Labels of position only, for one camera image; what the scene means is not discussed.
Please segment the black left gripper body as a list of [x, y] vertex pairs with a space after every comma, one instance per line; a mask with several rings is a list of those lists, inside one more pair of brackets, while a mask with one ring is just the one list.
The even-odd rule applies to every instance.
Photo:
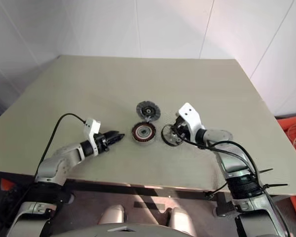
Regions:
[[98, 152], [109, 151], [109, 145], [107, 140], [109, 139], [110, 135], [111, 132], [95, 134], [95, 143], [97, 145]]

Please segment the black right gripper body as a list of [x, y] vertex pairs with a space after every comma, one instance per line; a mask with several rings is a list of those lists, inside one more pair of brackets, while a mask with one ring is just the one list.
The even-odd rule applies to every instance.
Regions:
[[185, 140], [190, 142], [190, 131], [188, 129], [188, 125], [181, 116], [178, 116], [176, 118], [176, 122], [174, 123], [173, 129], [177, 135], [184, 134]]

